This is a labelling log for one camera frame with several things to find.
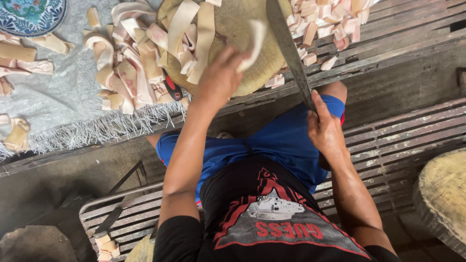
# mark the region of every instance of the metal bench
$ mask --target metal bench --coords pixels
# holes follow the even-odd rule
[[[466,98],[363,125],[344,134],[355,168],[380,213],[409,212],[413,210],[413,185],[424,164],[439,154],[466,146]],[[329,173],[314,198],[338,223],[330,180]],[[162,186],[162,182],[141,186],[84,205],[79,218],[94,250],[98,251],[93,234],[113,212],[116,218],[110,224],[107,221],[97,233],[105,231],[120,245],[121,255],[112,261],[125,260],[139,240],[153,233],[162,204]],[[111,202],[147,191],[152,192]]]

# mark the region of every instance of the person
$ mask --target person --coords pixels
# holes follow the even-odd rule
[[[341,82],[312,91],[317,112],[300,104],[247,139],[206,138],[246,58],[225,48],[203,73],[181,132],[148,138],[167,165],[154,261],[400,261],[345,145]],[[319,151],[345,231],[311,195],[327,175]]]

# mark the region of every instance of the concrete floor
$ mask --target concrete floor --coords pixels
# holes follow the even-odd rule
[[[458,98],[461,91],[456,83],[457,67],[466,67],[466,52],[461,48],[343,81],[348,87],[343,128]],[[250,136],[300,102],[301,98],[296,94],[244,110],[243,117],[238,113],[219,117],[212,122],[208,135],[227,131],[236,138]],[[24,225],[41,212],[58,207],[74,190],[105,195],[139,160],[143,161],[147,172],[143,183],[163,179],[165,166],[145,139],[1,178],[0,235]],[[131,178],[121,190],[137,186],[137,180]]]

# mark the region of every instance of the tree stump block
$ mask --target tree stump block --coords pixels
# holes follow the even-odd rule
[[[164,28],[161,21],[167,17],[168,11],[180,5],[182,1],[164,0],[160,4],[157,24],[161,28]],[[285,17],[291,15],[292,10],[288,0],[280,0],[280,6]],[[265,7],[266,0],[225,0],[222,2],[222,7],[214,8],[215,38],[210,47],[209,64],[226,45],[236,46],[243,51],[246,49],[251,35],[248,20],[260,19],[268,26],[259,58],[244,73],[241,85],[234,94],[235,97],[253,93],[262,87],[285,64],[285,58],[283,58],[269,26]],[[191,23],[197,24],[197,15]],[[176,84],[186,88],[191,94],[195,93],[197,85],[187,82],[187,76],[180,74],[181,65],[172,54],[168,54],[168,65],[165,66],[165,70]]]
[[[466,149],[427,163],[414,185],[413,198],[430,232],[466,258]]]

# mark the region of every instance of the decorative plate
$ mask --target decorative plate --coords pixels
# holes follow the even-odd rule
[[[39,37],[54,31],[65,17],[67,0],[0,0],[0,31]]]

